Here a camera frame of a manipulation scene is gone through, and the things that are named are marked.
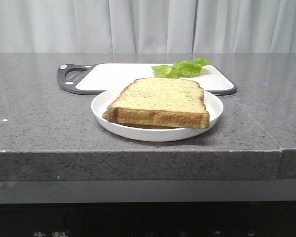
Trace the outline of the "white round plate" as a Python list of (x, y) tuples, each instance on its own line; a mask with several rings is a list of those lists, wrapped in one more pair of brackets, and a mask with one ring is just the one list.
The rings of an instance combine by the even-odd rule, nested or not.
[[(193, 128), (146, 129), (108, 122), (102, 118), (102, 115), (106, 111), (107, 106), (113, 102), (120, 95), (120, 93), (121, 89), (113, 89), (102, 92), (101, 94), (97, 95), (91, 103), (91, 110), (99, 124), (106, 130), (116, 135), (139, 141), (170, 142), (191, 138), (208, 131), (208, 129)], [(212, 128), (223, 112), (223, 103), (217, 96), (208, 91), (205, 92), (204, 102), (206, 105), (206, 110), (210, 115), (209, 127)]]

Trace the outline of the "black appliance control panel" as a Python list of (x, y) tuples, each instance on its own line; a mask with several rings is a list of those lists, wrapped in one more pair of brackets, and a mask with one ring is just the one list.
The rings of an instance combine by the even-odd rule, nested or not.
[(0, 205), (0, 237), (296, 237), (296, 202)]

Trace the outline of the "white curtain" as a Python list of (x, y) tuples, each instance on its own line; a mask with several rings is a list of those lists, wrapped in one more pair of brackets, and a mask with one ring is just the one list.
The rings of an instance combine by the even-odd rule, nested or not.
[(0, 53), (296, 53), (296, 0), (0, 0)]

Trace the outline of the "green lettuce leaf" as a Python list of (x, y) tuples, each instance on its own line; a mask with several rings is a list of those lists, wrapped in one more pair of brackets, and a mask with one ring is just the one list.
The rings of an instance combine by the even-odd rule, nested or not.
[(193, 60), (177, 61), (172, 66), (156, 65), (152, 66), (155, 78), (194, 78), (200, 76), (202, 67), (210, 65), (211, 61), (204, 58)]

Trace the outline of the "white cutting board grey rim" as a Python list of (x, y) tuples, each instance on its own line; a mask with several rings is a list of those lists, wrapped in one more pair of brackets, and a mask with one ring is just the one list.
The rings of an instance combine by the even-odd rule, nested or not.
[[(124, 88), (136, 79), (154, 77), (156, 63), (103, 63), (95, 65), (62, 64), (57, 71), (59, 86), (70, 93), (98, 95), (104, 91)], [(214, 95), (230, 95), (237, 86), (217, 68), (208, 65), (200, 76), (191, 78)]]

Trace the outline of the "bread slice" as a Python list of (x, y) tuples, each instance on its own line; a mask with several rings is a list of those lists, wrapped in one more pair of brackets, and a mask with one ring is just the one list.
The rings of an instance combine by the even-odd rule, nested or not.
[(182, 117), (173, 112), (117, 108), (103, 113), (105, 120), (130, 127), (149, 129), (182, 128)]
[(143, 78), (126, 86), (107, 106), (103, 118), (149, 127), (209, 127), (204, 89), (187, 79)]

